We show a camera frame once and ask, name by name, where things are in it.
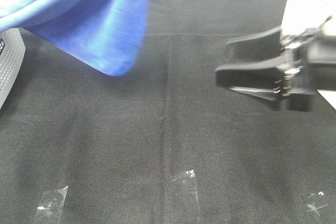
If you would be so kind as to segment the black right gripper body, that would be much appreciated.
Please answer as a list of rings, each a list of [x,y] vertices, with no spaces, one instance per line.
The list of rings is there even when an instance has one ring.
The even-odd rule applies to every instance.
[[[310,111],[316,95],[335,109],[335,18],[317,27],[280,37],[286,56],[281,106],[284,110]]]

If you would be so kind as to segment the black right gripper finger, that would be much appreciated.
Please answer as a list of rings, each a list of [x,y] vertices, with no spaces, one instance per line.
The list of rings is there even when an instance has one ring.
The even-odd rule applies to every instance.
[[[263,63],[221,65],[215,70],[216,84],[268,101],[280,100],[284,71]]]
[[[230,39],[225,45],[225,61],[255,62],[280,55],[281,28]]]

